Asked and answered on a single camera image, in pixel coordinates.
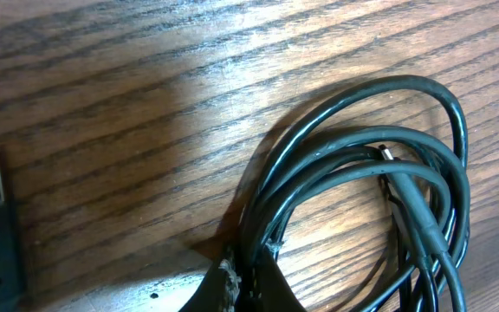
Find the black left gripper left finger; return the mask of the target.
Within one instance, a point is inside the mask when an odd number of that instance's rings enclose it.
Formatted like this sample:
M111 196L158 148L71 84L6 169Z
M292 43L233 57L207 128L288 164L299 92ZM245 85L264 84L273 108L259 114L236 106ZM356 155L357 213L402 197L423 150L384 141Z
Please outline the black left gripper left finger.
M231 258L217 260L180 312L234 312L241 277Z

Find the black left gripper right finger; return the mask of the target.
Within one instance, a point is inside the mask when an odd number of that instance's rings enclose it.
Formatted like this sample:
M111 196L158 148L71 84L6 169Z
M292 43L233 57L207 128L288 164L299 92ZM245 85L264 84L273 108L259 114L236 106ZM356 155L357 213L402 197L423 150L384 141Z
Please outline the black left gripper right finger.
M272 252L264 248L253 267L251 300L257 312L305 312Z

